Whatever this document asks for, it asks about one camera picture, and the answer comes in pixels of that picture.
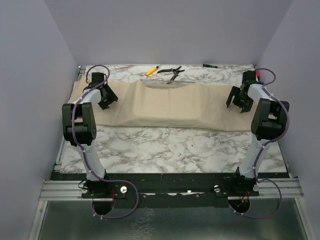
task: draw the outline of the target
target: marble tabletop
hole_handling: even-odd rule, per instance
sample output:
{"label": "marble tabletop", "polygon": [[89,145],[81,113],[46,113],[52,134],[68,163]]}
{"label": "marble tabletop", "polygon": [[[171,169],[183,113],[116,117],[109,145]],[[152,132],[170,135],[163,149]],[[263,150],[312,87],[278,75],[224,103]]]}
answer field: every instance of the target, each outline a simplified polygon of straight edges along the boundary
{"label": "marble tabletop", "polygon": [[[172,73],[154,73],[146,77],[146,72],[154,65],[108,67],[111,71],[109,81],[133,83],[141,79],[169,80],[172,77]],[[159,70],[176,67],[178,65],[160,65]],[[175,81],[239,87],[242,73],[254,69],[253,65],[218,67],[182,66],[185,71]],[[94,71],[106,73],[103,67],[96,67]],[[251,139],[251,132],[97,126],[95,145],[108,173],[232,173],[245,158]],[[61,160],[61,173],[86,172],[78,152],[69,142],[64,142]],[[278,143],[270,147],[259,171],[287,171]]]}

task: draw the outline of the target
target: black pliers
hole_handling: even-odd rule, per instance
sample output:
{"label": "black pliers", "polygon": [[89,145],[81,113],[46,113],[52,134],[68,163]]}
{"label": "black pliers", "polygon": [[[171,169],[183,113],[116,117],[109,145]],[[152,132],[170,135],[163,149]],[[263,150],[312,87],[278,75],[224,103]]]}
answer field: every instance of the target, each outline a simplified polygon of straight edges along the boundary
{"label": "black pliers", "polygon": [[170,68],[170,69],[162,69],[159,70],[157,73],[169,73],[169,72],[173,72],[174,75],[172,76],[172,78],[170,79],[170,81],[173,81],[176,79],[176,77],[178,77],[179,73],[184,72],[185,70],[179,70],[182,66],[179,66],[178,68],[174,69],[174,68]]}

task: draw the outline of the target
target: gray wall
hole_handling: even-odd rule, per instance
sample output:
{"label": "gray wall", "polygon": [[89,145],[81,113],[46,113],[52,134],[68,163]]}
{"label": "gray wall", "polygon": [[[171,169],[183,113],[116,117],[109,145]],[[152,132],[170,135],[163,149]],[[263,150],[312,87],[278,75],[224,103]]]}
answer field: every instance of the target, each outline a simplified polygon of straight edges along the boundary
{"label": "gray wall", "polygon": [[256,64],[292,0],[45,0],[79,65]]}
{"label": "gray wall", "polygon": [[319,10],[320,1],[294,0],[258,66],[275,71],[277,81],[269,89],[290,103],[291,125],[280,147],[300,179],[320,239]]}
{"label": "gray wall", "polygon": [[42,0],[0,7],[0,239],[27,239],[77,65]]}

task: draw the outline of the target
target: green marker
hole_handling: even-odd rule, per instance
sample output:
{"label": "green marker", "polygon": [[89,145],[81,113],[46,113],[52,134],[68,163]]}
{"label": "green marker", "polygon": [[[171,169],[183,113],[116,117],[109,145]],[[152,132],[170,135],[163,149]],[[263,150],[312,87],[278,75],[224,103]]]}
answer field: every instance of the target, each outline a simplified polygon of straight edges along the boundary
{"label": "green marker", "polygon": [[213,65],[209,65],[209,64],[203,64],[202,67],[213,68],[213,69],[217,69],[218,68],[217,66],[213,66]]}

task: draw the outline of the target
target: marble table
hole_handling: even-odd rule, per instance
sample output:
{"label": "marble table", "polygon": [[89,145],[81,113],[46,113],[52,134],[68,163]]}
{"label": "marble table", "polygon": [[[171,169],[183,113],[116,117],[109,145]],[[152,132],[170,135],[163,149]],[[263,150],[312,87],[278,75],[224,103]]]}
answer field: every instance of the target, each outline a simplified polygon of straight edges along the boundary
{"label": "marble table", "polygon": [[[109,81],[128,83],[141,79],[169,80],[172,73],[145,73],[154,65],[112,65]],[[176,68],[161,65],[159,69]],[[185,69],[175,81],[195,81],[210,85],[240,86],[242,73],[252,65],[219,65],[203,68],[197,65]],[[95,72],[106,73],[103,67]],[[251,132],[213,131],[172,127],[108,127],[97,126],[95,140],[98,156],[108,173],[232,173],[246,156]],[[78,152],[64,143],[62,174],[85,173]],[[278,143],[274,143],[261,164],[259,172],[285,173]]]}

